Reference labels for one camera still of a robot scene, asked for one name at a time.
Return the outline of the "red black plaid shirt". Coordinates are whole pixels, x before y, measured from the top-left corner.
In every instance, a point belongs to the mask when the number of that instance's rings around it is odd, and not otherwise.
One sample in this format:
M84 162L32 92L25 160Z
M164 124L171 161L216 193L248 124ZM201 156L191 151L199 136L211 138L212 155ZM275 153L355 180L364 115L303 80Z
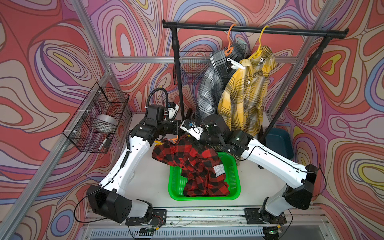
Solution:
M217 152L201 145L192 136L182 135L175 143L165 138L155 146L152 158L182 169L181 176L188 179L183 191L186 197L225 197L230 194L225 182L225 168Z

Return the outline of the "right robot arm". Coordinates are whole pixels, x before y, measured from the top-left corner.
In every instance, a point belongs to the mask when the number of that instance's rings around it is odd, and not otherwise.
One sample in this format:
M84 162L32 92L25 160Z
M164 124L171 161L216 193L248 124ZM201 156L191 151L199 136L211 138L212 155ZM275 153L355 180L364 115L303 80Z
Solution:
M310 207L319 168L295 163L242 130L231 131L223 117L217 114L206 117L202 129L198 137L200 143L218 147L242 161L249 160L285 182L279 192L265 198L259 209L263 222L271 223L290 209L307 210Z

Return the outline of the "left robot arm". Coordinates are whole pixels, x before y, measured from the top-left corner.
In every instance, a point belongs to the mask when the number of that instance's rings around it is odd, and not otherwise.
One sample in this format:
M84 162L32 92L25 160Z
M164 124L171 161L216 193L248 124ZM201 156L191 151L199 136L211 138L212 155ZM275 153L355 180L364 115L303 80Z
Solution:
M144 118L129 131L126 148L118 161L99 183L87 190L92 212L116 223L133 220L148 224L153 218L153 205L147 201L126 197L126 186L135 169L159 136L177 135L181 121L176 120L179 106L171 102L167 106L150 105Z

